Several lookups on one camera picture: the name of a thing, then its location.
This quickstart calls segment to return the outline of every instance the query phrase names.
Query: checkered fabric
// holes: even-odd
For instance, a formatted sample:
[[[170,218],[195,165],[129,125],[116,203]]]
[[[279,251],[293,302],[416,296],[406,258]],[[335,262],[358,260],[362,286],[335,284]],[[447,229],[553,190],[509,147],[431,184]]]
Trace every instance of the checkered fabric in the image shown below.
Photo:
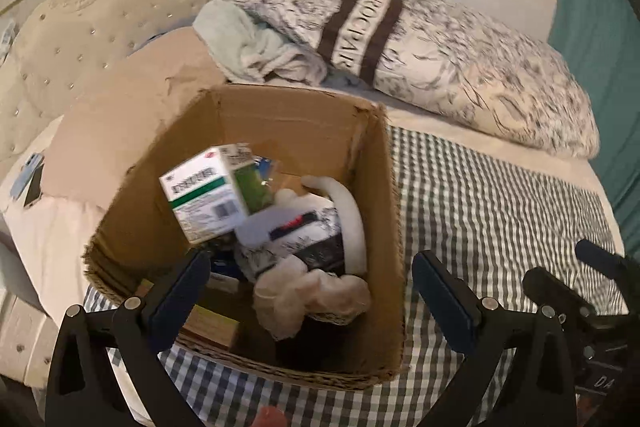
[[[254,377],[174,346],[159,359],[203,421],[250,425],[261,406],[274,405],[293,426],[415,425],[462,361],[414,291],[411,261],[423,249],[434,251],[476,295],[492,296],[507,309],[535,310],[521,281],[529,268],[543,266],[598,313],[625,311],[615,285],[574,255],[582,238],[613,251],[596,194],[428,134],[390,127],[390,137],[407,273],[400,375],[359,393],[317,391]],[[84,307],[97,311],[113,305],[89,288]],[[121,363],[117,352],[111,356],[113,363]],[[497,399],[509,362],[506,353],[475,421]]]

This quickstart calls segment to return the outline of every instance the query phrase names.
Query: towel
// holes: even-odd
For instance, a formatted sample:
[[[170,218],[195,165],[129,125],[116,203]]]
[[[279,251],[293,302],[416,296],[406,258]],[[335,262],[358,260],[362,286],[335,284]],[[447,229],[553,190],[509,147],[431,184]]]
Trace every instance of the towel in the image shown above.
[[[326,76],[320,55],[294,44],[231,2],[206,3],[193,29],[231,82],[263,84],[265,77],[275,74],[318,86]]]

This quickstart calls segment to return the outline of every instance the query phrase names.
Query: mattress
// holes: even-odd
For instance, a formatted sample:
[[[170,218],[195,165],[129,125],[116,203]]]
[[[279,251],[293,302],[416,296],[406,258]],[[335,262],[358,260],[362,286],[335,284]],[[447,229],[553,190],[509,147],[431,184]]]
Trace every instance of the mattress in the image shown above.
[[[390,137],[408,277],[401,374],[360,393],[318,391],[247,375],[174,346],[159,360],[203,421],[247,425],[261,406],[276,405],[292,425],[347,426],[358,419],[417,423],[463,360],[449,349],[414,290],[410,266],[420,250],[434,251],[476,295],[492,296],[507,309],[535,311],[520,281],[527,269],[544,266],[591,301],[598,313],[625,311],[615,285],[573,255],[583,237],[614,249],[595,192],[433,134],[390,126]],[[84,307],[101,311],[115,306],[89,287]],[[116,350],[111,360],[122,367]],[[500,361],[476,420],[497,399],[510,360],[506,354]]]
[[[356,417],[413,425],[461,361],[412,286],[410,260],[424,248],[434,250],[477,295],[494,296],[510,309],[532,311],[520,280],[530,267],[545,266],[600,313],[625,312],[613,285],[572,254],[582,237],[622,252],[609,203],[585,160],[553,158],[386,101],[392,104],[388,115],[408,274],[404,371],[364,393],[314,391],[252,377],[175,346],[160,360],[204,421],[245,425],[259,405],[274,403],[300,425],[351,425]],[[60,119],[53,122],[30,149],[46,148],[59,124]],[[88,311],[110,308],[82,273],[81,255],[102,216],[100,208],[43,196],[24,210],[19,200],[8,203],[7,185],[5,180],[0,187],[1,208],[18,249],[29,252],[22,260],[46,311],[60,324],[73,303],[84,301]],[[117,353],[112,357],[127,402],[144,418]],[[497,397],[507,365],[508,359],[502,360],[483,411]]]

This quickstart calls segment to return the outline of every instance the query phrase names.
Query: barcode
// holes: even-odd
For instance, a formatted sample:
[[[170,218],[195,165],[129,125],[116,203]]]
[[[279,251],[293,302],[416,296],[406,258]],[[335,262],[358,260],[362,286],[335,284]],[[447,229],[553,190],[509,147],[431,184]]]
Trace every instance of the barcode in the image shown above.
[[[227,201],[222,204],[217,204],[213,207],[213,211],[216,213],[218,219],[226,219],[229,216],[235,214],[238,209],[233,201]]]

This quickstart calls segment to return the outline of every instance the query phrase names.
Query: red object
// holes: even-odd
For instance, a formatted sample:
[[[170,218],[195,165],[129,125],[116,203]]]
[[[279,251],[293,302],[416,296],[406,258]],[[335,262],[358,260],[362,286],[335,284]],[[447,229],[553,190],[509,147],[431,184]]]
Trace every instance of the red object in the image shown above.
[[[262,407],[255,416],[251,427],[287,427],[287,417],[280,409],[276,409],[271,405]]]
[[[301,223],[302,223],[302,216],[298,216],[296,219],[291,219],[291,221],[289,221],[288,223],[285,223],[280,228],[286,230],[286,229],[295,227],[297,225],[300,225]]]

